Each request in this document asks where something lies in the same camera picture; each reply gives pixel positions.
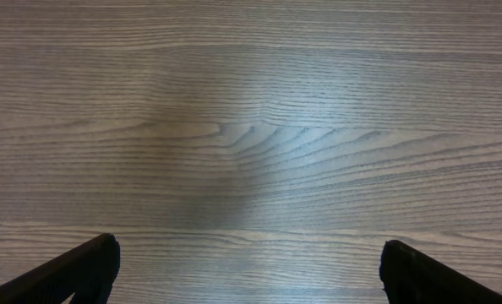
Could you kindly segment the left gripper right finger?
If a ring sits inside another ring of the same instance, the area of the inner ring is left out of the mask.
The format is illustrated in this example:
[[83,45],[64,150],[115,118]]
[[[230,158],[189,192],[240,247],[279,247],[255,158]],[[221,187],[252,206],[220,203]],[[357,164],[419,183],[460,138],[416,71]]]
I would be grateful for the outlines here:
[[379,277],[390,304],[502,304],[502,295],[398,240],[387,241]]

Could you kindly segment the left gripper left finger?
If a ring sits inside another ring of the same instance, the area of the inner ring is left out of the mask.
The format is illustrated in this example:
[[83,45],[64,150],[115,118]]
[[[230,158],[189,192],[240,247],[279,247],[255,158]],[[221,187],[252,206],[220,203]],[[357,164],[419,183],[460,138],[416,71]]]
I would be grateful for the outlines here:
[[119,269],[119,243],[100,234],[0,285],[0,304],[106,304]]

